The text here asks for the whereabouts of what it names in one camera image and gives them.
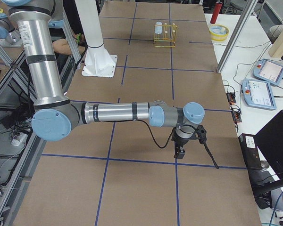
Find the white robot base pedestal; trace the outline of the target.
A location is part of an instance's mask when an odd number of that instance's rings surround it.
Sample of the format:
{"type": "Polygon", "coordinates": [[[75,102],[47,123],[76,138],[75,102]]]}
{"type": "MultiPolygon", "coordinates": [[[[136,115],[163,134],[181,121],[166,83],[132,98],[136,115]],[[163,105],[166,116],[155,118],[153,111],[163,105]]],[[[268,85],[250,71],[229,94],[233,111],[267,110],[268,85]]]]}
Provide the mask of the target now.
{"type": "Polygon", "coordinates": [[[117,55],[111,55],[105,49],[96,1],[82,0],[77,7],[87,44],[82,75],[112,78],[117,55]]]}

